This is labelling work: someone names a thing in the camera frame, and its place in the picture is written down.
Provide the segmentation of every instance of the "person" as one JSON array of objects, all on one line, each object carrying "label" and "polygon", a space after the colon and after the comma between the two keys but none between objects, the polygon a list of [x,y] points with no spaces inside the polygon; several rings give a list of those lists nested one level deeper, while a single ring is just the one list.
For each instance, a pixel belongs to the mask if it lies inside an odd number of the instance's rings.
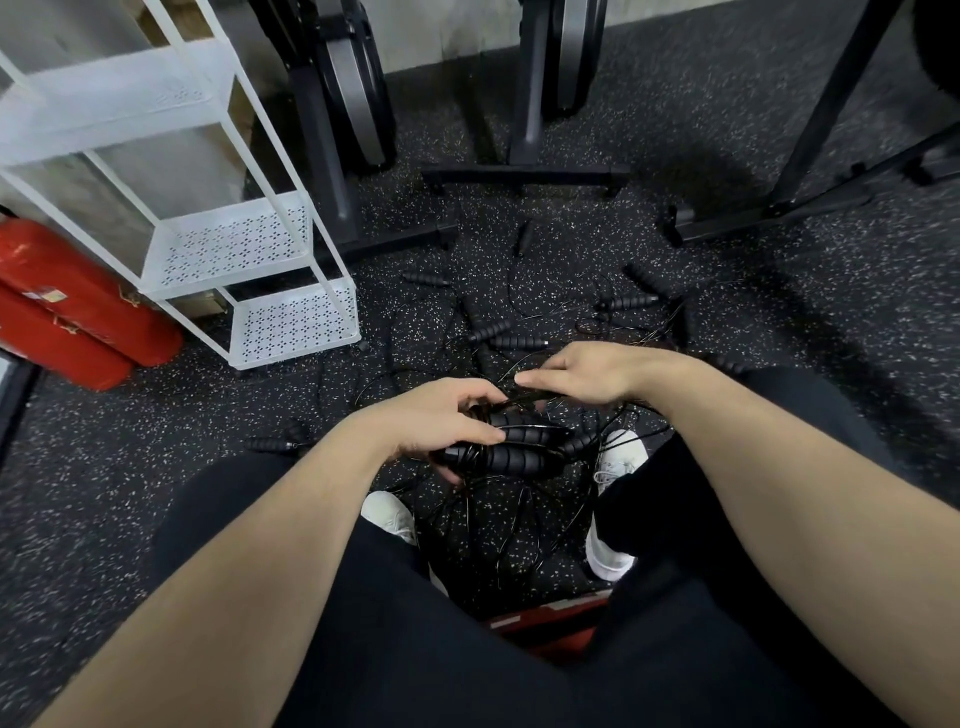
[{"label": "person", "polygon": [[156,533],[156,590],[36,726],[958,725],[960,515],[833,386],[610,343],[516,383],[676,429],[601,462],[588,548],[617,583],[581,664],[468,618],[424,578],[409,512],[368,497],[392,458],[502,440],[462,412],[504,395],[442,379],[293,467],[203,471]]}]

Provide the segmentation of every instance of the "white metal rack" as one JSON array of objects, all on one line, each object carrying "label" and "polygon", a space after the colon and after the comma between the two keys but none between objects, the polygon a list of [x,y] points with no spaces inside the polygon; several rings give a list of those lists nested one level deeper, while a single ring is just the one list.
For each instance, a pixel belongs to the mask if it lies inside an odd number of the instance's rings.
[{"label": "white metal rack", "polygon": [[[214,37],[187,42],[160,0],[144,0],[169,47],[24,74],[0,52],[13,80],[0,97],[0,177],[87,246],[236,369],[320,352],[360,339],[356,288],[316,206],[253,90],[208,0],[196,0]],[[228,114],[234,79],[250,99],[296,188],[277,195]],[[96,153],[99,147],[219,124],[264,198],[159,219]],[[137,275],[13,171],[83,154],[154,226]],[[313,229],[340,269],[328,280],[313,255]],[[225,286],[298,268],[317,283],[237,302]],[[233,306],[229,350],[170,303],[216,289]]]}]

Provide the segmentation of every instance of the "white shelf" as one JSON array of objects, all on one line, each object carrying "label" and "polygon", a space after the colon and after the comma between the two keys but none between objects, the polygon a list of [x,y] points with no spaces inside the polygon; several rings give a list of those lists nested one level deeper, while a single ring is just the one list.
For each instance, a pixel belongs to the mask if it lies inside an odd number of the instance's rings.
[{"label": "white shelf", "polygon": [[230,366],[249,369],[359,341],[352,281],[333,279],[330,285],[347,310],[347,324],[319,283],[239,302],[233,309]]},{"label": "white shelf", "polygon": [[170,46],[29,74],[28,87],[0,97],[0,166],[216,124],[233,88],[233,50],[215,38],[187,47],[214,96]]},{"label": "white shelf", "polygon": [[284,229],[264,198],[169,218],[154,230],[141,292],[172,299],[310,265],[313,224],[307,202],[298,192],[277,197],[307,249]]}]

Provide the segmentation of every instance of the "leg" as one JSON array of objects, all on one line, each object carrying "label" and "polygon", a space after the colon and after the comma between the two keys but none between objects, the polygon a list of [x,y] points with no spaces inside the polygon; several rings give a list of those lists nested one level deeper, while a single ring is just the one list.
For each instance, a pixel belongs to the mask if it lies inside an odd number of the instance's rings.
[{"label": "leg", "polygon": [[[851,404],[803,370],[748,372],[742,383],[826,434],[894,469]],[[643,710],[683,693],[688,722],[807,725],[823,716],[896,719],[847,672],[763,580],[683,439],[673,437],[599,498],[600,537],[637,555],[591,645],[587,673],[643,675]]]},{"label": "leg", "polygon": [[[215,463],[176,498],[154,539],[158,584],[294,464]],[[566,677],[501,641],[423,578],[419,552],[358,519],[276,724],[563,726]]]}]

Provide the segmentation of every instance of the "red fire extinguisher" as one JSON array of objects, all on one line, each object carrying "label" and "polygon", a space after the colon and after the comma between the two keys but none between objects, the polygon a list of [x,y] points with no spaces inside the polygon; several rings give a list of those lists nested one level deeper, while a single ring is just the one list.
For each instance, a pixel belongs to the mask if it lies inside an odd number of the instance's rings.
[{"label": "red fire extinguisher", "polygon": [[0,343],[74,384],[103,391],[130,375],[133,362],[0,285]]},{"label": "red fire extinguisher", "polygon": [[33,220],[0,223],[0,281],[143,366],[170,361],[183,345],[173,321]]}]

